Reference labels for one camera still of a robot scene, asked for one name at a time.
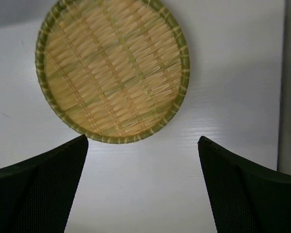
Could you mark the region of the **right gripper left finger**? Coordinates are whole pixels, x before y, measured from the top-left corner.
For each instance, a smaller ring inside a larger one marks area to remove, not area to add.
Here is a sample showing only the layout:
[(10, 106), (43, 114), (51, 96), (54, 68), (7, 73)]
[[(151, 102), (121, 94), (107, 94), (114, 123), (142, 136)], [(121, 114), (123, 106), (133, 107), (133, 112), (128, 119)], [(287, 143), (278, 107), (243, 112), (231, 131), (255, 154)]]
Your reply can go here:
[(63, 233), (88, 146), (81, 135), (0, 168), (0, 233)]

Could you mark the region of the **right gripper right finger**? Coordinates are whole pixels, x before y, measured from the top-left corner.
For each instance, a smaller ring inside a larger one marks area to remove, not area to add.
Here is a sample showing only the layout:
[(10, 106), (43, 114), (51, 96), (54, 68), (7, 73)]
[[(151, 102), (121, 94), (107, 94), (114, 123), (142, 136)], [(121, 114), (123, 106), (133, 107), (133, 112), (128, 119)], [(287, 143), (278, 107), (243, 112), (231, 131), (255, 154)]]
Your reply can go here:
[(291, 233), (291, 175), (236, 155), (205, 136), (198, 153), (219, 233)]

